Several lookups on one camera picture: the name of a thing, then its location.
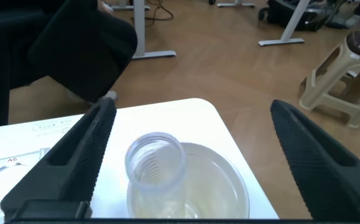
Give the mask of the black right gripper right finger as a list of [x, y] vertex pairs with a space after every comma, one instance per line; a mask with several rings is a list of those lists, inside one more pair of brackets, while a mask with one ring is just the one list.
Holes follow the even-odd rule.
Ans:
[[274, 129], [314, 220], [360, 220], [360, 159], [296, 107], [274, 100]]

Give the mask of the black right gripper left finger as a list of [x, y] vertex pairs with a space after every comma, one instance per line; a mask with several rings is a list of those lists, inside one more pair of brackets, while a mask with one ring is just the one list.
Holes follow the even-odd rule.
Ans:
[[5, 218], [85, 218], [116, 117], [100, 100], [2, 199]]

